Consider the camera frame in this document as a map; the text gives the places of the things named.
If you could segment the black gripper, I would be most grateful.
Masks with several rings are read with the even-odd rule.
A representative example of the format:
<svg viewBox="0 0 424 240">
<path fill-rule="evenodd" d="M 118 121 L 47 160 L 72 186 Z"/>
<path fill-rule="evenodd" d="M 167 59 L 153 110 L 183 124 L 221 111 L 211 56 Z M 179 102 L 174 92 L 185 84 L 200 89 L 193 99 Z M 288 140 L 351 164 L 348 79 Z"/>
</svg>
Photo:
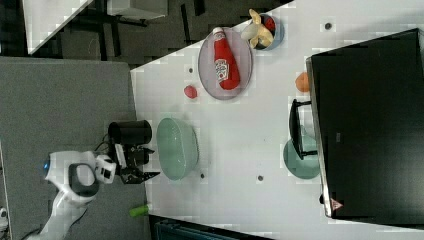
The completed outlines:
<svg viewBox="0 0 424 240">
<path fill-rule="evenodd" d="M 159 172 L 145 172 L 141 169 L 155 151 L 142 145 L 115 144 L 115 154 L 119 166 L 117 175 L 124 184 L 141 184 L 159 175 Z"/>
</svg>

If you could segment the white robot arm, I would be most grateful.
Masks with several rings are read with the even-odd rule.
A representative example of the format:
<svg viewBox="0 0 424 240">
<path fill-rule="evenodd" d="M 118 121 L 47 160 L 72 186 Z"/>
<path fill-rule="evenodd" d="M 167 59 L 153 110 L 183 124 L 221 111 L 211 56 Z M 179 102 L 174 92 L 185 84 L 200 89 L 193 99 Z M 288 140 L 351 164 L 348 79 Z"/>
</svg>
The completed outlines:
<svg viewBox="0 0 424 240">
<path fill-rule="evenodd" d="M 142 172 L 125 160 L 122 147 L 118 157 L 98 151 L 59 151 L 48 155 L 43 170 L 45 180 L 58 190 L 46 224 L 22 240 L 64 240 L 71 227 L 87 212 L 102 184 L 112 184 L 118 175 L 124 184 L 141 184 L 159 175 Z"/>
</svg>

